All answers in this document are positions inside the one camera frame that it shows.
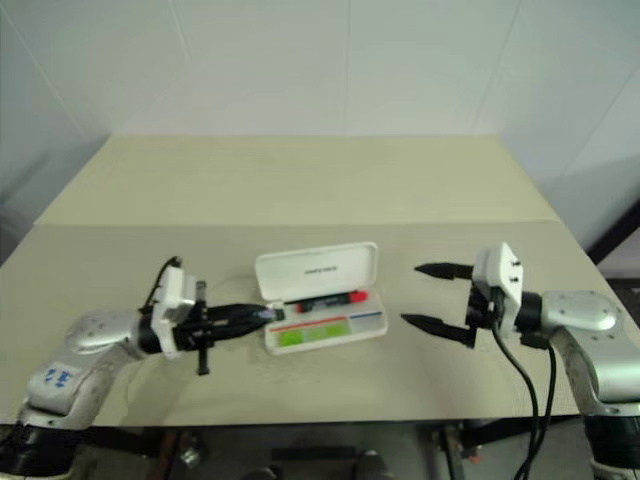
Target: white wall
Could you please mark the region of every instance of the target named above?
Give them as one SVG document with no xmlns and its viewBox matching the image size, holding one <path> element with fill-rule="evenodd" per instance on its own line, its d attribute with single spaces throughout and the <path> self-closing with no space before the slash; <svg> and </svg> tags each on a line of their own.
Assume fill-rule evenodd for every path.
<svg viewBox="0 0 640 480">
<path fill-rule="evenodd" d="M 114 131 L 495 132 L 584 246 L 640 194 L 636 0 L 0 7 L 5 251 Z"/>
</svg>

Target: marker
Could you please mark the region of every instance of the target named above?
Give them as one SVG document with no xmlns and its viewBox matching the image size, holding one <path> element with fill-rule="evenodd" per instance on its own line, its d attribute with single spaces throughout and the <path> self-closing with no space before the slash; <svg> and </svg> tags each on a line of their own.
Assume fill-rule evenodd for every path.
<svg viewBox="0 0 640 480">
<path fill-rule="evenodd" d="M 328 295 L 326 297 L 310 298 L 308 300 L 299 302 L 296 305 L 296 311 L 298 313 L 306 313 L 312 310 L 319 310 L 321 308 L 364 302 L 367 298 L 369 298 L 369 294 L 367 292 L 358 291 L 351 293 L 341 293 L 338 295 Z"/>
</svg>

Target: floor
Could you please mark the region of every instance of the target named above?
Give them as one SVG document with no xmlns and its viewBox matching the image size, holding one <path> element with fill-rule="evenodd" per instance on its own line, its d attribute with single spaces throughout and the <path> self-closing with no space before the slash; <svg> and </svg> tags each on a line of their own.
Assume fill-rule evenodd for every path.
<svg viewBox="0 0 640 480">
<path fill-rule="evenodd" d="M 209 450 L 200 466 L 174 469 L 171 480 L 240 480 L 244 474 L 269 464 L 271 448 L 300 446 L 354 446 L 376 449 L 398 480 L 448 479 L 444 454 L 422 448 L 410 424 L 332 425 L 322 427 L 216 428 L 204 433 Z M 486 445 L 480 461 L 464 461 L 470 480 L 510 479 L 524 458 L 527 437 Z M 580 420 L 555 425 L 549 431 L 531 480 L 578 480 L 591 477 L 589 446 Z M 117 452 L 86 449 L 73 480 L 127 480 L 145 478 L 152 462 Z M 284 464 L 286 480 L 349 479 L 351 462 L 306 461 Z"/>
</svg>

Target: wire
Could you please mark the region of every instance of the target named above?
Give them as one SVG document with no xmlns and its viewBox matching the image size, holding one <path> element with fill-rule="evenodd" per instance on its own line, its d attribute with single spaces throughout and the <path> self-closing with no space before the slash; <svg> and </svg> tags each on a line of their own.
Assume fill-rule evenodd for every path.
<svg viewBox="0 0 640 480">
<path fill-rule="evenodd" d="M 540 434 L 536 439 L 536 444 L 534 446 L 533 452 L 528 455 L 527 459 L 520 465 L 518 472 L 516 473 L 515 478 L 519 478 L 521 475 L 524 475 L 524 480 L 529 478 L 529 471 L 531 469 L 531 465 L 536 458 L 536 455 L 540 451 L 540 447 L 542 446 L 542 442 L 544 441 L 544 437 L 547 433 L 547 428 L 549 427 L 549 422 L 551 421 L 551 410 L 553 409 L 553 397 L 556 391 L 556 374 L 557 374 L 557 363 L 556 363 L 556 353 L 553 351 L 553 347 L 549 345 L 547 349 L 549 352 L 549 392 L 547 393 L 547 406 L 544 411 L 544 417 L 542 420 L 542 426 L 540 427 Z"/>
<path fill-rule="evenodd" d="M 500 348 L 500 351 L 502 351 L 504 356 L 507 357 L 507 360 L 509 360 L 509 363 L 511 363 L 511 365 L 513 365 L 513 367 L 518 371 L 518 373 L 522 377 L 522 380 L 524 380 L 524 383 L 527 386 L 527 390 L 529 391 L 529 396 L 531 397 L 531 408 L 532 408 L 531 436 L 529 437 L 529 451 L 528 451 L 528 454 L 527 454 L 527 458 L 524 461 L 524 463 L 527 463 L 527 460 L 531 457 L 531 455 L 532 455 L 532 453 L 533 453 L 533 451 L 535 449 L 536 437 L 538 435 L 538 420 L 539 420 L 539 416 L 538 416 L 538 397 L 536 396 L 536 390 L 533 387 L 533 382 L 531 381 L 531 378 L 529 377 L 529 374 L 526 372 L 524 367 L 522 365 L 520 365 L 520 363 L 518 362 L 518 360 L 516 360 L 516 358 L 513 356 L 513 354 L 509 351 L 509 349 L 505 345 L 505 343 L 502 340 L 502 338 L 500 338 L 500 335 L 498 334 L 498 323 L 497 322 L 495 322 L 491 326 L 491 332 L 493 333 L 493 338 L 495 339 L 496 343 L 498 344 L 498 347 Z M 516 474 L 516 476 L 514 477 L 514 480 L 518 480 L 518 479 L 519 479 L 518 474 Z"/>
<path fill-rule="evenodd" d="M 167 269 L 167 267 L 170 267 L 170 266 L 179 267 L 181 264 L 182 264 L 182 259 L 180 257 L 171 257 L 169 260 L 164 262 L 164 265 L 162 265 L 162 268 L 158 272 L 156 281 L 153 283 L 153 286 L 151 287 L 151 291 L 149 292 L 149 295 L 147 295 L 147 299 L 142 305 L 142 308 L 140 308 L 141 311 L 147 308 L 151 304 L 151 300 L 153 299 L 153 294 L 155 293 L 156 289 L 160 285 L 160 279 L 162 278 L 162 274 Z"/>
</svg>

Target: beige table surface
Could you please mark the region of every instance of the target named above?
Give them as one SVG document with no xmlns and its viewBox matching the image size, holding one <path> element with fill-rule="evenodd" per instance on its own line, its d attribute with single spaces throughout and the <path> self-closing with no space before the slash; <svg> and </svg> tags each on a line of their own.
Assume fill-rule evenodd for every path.
<svg viewBox="0 0 640 480">
<path fill-rule="evenodd" d="M 435 139 L 435 142 L 447 143 L 454 139 Z M 184 137 L 174 140 L 190 144 Z M 149 357 L 125 368 L 96 423 L 214 425 L 528 416 L 530 406 L 524 385 L 493 344 L 490 332 L 480 332 L 476 349 L 469 350 L 424 334 L 400 319 L 401 312 L 424 312 L 448 322 L 463 323 L 468 283 L 431 279 L 414 272 L 413 267 L 427 261 L 471 263 L 478 249 L 507 241 L 523 261 L 527 289 L 611 292 L 566 227 L 508 155 L 496 149 L 492 139 L 458 140 L 463 144 L 469 142 L 466 155 L 482 150 L 479 147 L 482 144 L 488 146 L 488 150 L 502 152 L 502 156 L 496 157 L 499 161 L 483 159 L 485 165 L 492 168 L 474 167 L 475 178 L 461 181 L 473 195 L 465 197 L 464 192 L 451 193 L 451 197 L 445 195 L 460 177 L 454 176 L 456 168 L 446 166 L 455 155 L 438 157 L 445 158 L 443 162 L 424 159 L 424 168 L 415 160 L 413 170 L 404 177 L 432 175 L 431 180 L 425 181 L 430 188 L 423 194 L 424 208 L 407 205 L 409 213 L 402 222 L 392 221 L 393 210 L 384 214 L 377 212 L 374 218 L 365 208 L 362 215 L 370 216 L 367 217 L 371 218 L 370 224 L 347 224 L 353 217 L 344 213 L 339 217 L 343 222 L 331 224 L 328 219 L 323 220 L 325 207 L 316 196 L 320 190 L 314 182 L 308 188 L 310 197 L 304 197 L 297 206 L 283 203 L 281 210 L 272 211 L 268 196 L 261 203 L 253 203 L 263 213 L 271 212 L 268 218 L 277 221 L 270 223 L 264 221 L 264 216 L 251 217 L 252 210 L 245 201 L 247 198 L 253 201 L 255 196 L 233 196 L 230 188 L 225 190 L 224 182 L 212 181 L 229 196 L 225 200 L 221 193 L 212 193 L 216 201 L 211 202 L 213 213 L 207 217 L 206 209 L 202 208 L 206 195 L 199 191 L 189 194 L 189 189 L 181 184 L 180 173 L 166 173 L 171 165 L 169 158 L 177 151 L 169 148 L 171 139 L 159 138 L 160 147 L 152 146 L 156 142 L 148 137 L 112 141 L 106 150 L 124 151 L 126 155 L 106 156 L 103 149 L 0 269 L 0 421 L 15 418 L 29 376 L 61 344 L 65 329 L 74 319 L 96 308 L 137 308 L 157 268 L 170 255 L 181 255 L 187 271 L 208 281 L 209 302 L 222 304 L 260 300 L 253 276 L 253 262 L 259 254 L 364 240 L 374 241 L 380 248 L 376 288 L 389 315 L 390 328 L 386 336 L 274 357 L 266 353 L 261 334 L 257 332 L 216 346 L 210 352 L 211 374 L 205 377 L 195 375 L 196 358 L 192 353 L 176 361 L 158 355 Z M 193 141 L 211 146 L 210 139 Z M 269 142 L 251 141 L 261 148 L 263 142 Z M 237 148 L 242 143 L 240 139 L 230 142 L 238 145 Z M 455 150 L 458 142 L 452 145 Z M 196 165 L 197 149 L 185 149 L 191 152 L 186 155 L 191 158 L 191 166 Z M 372 155 L 378 150 L 372 148 Z M 441 150 L 451 151 L 445 147 Z M 127 165 L 136 163 L 134 151 L 142 152 L 140 164 L 148 166 L 152 162 L 147 154 L 156 152 L 159 162 L 166 167 L 160 169 L 165 172 L 162 182 L 157 181 L 162 175 L 149 174 L 144 183 L 144 175 L 139 171 L 141 182 L 135 182 L 135 195 L 130 191 L 133 187 L 128 183 L 130 180 L 120 176 L 125 171 L 136 175 L 135 166 Z M 111 160 L 116 165 L 107 176 L 105 170 L 110 168 Z M 245 167 L 229 168 L 239 172 Z M 393 173 L 393 169 L 384 165 L 380 168 L 389 175 Z M 308 170 L 314 173 L 311 166 Z M 434 172 L 439 172 L 439 179 Z M 512 198 L 503 198 L 501 203 L 488 188 L 491 176 L 502 179 L 497 181 L 500 188 L 509 188 L 511 182 L 516 181 L 520 186 L 513 187 Z M 207 183 L 200 177 L 189 178 L 199 185 Z M 267 177 L 273 178 L 273 172 L 264 173 L 263 179 L 268 180 Z M 173 180 L 173 184 L 165 185 L 168 191 L 175 194 L 179 190 L 181 195 L 188 196 L 188 201 L 185 203 L 177 194 L 171 196 L 171 202 L 160 198 L 155 204 L 147 201 L 147 192 L 155 195 L 164 190 L 158 187 L 164 180 Z M 386 194 L 401 191 L 403 184 L 389 187 Z M 171 190 L 171 185 L 182 186 Z M 482 188 L 473 190 L 474 185 Z M 486 196 L 480 194 L 482 189 L 486 190 Z M 102 200 L 95 200 L 91 191 Z M 405 200 L 414 194 L 406 195 Z M 143 206 L 130 205 L 125 209 L 122 199 L 137 196 Z M 286 195 L 275 196 L 283 199 Z M 430 202 L 438 198 L 453 220 L 441 218 L 441 211 L 431 205 Z M 454 206 L 448 203 L 449 198 Z M 113 202 L 118 212 L 104 207 L 103 201 Z M 152 208 L 157 207 L 158 202 L 166 207 L 173 203 L 194 206 L 194 210 L 204 216 L 187 212 L 188 209 L 185 215 L 201 224 L 181 224 L 184 217 L 179 215 L 180 211 L 169 209 L 170 225 L 154 226 L 154 222 L 161 220 L 161 215 Z M 384 202 L 377 198 L 372 198 L 367 205 L 385 208 Z M 90 211 L 85 212 L 94 207 L 95 217 Z M 394 208 L 401 207 L 402 202 L 398 202 Z M 318 224 L 309 224 L 307 217 L 300 224 L 292 224 L 297 218 L 295 208 L 314 210 Z M 252 220 L 232 222 L 235 217 L 227 214 L 227 209 L 235 209 Z M 524 213 L 515 218 L 518 209 Z M 143 225 L 134 225 L 139 220 Z M 627 327 L 632 339 L 640 345 L 640 334 L 631 328 L 630 320 Z M 520 347 L 515 338 L 509 343 L 531 372 L 539 396 L 544 398 L 548 374 L 546 354 Z M 564 373 L 559 376 L 556 395 L 555 414 L 576 412 Z"/>
</svg>

